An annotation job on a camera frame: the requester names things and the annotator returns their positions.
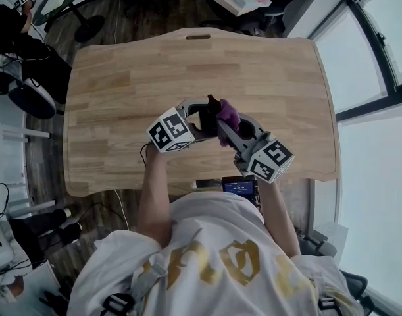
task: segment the round table base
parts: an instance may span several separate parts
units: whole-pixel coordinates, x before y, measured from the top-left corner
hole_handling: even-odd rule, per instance
[[[86,24],[81,24],[75,32],[76,42],[86,42],[93,38],[102,29],[104,18],[101,15],[92,16],[86,20]]]

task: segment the window frame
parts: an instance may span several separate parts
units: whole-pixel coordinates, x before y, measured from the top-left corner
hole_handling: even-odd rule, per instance
[[[382,80],[384,81],[386,87],[387,96],[336,113],[337,122],[368,115],[402,104],[402,84],[398,84],[394,70],[391,66],[391,61],[385,50],[386,46],[384,44],[383,37],[374,29],[365,11],[359,5],[359,1],[360,0],[341,0],[328,14],[328,16],[318,25],[318,27],[316,27],[316,29],[310,34],[309,39],[313,39],[321,30],[323,30],[326,22],[336,16],[337,11],[344,3],[347,4],[362,28],[363,33],[369,42],[370,48],[373,51],[382,75]]]

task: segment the wooden floor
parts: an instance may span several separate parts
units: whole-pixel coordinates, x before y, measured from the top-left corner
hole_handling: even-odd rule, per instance
[[[100,33],[86,43],[74,41],[74,31],[79,26],[72,13],[56,19],[46,41],[69,64],[79,48],[91,44],[123,43],[150,38],[179,28],[196,27],[202,20],[215,19],[204,0],[168,0],[169,16],[155,14],[150,8],[133,8],[130,18],[119,11],[119,0],[96,0],[80,8],[85,16],[103,15],[105,25]],[[277,28],[267,32],[267,36],[280,37]],[[63,175],[63,117],[54,116],[50,120],[39,120],[28,116],[27,128],[51,133],[50,140],[31,138],[26,148],[28,182],[30,193],[36,203],[55,199],[58,207],[71,207],[76,221],[93,203],[102,203],[121,214],[118,198],[114,191],[101,192],[85,198],[68,195]],[[279,181],[289,213],[296,226],[305,229],[309,212],[309,181],[283,179]],[[125,215],[130,226],[136,225],[139,190],[120,190]],[[101,205],[90,209],[82,219],[82,237],[75,244],[68,245],[50,257],[54,272],[59,280],[70,276],[75,281],[95,248],[93,242],[104,238],[113,230],[124,229],[126,225],[120,217]]]

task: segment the small screen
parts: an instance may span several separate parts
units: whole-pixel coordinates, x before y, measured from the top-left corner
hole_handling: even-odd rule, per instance
[[[224,184],[224,191],[239,195],[253,194],[253,182],[232,182]]]

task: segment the white t-shirt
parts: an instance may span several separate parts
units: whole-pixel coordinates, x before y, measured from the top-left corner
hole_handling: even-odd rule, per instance
[[[96,242],[72,289],[69,316],[99,316],[105,298],[134,286],[158,253],[168,274],[145,295],[144,315],[318,315],[309,280],[316,271],[343,296],[344,315],[363,314],[332,258],[289,259],[246,199],[195,192],[175,201],[171,212],[172,237],[164,249],[125,230]]]

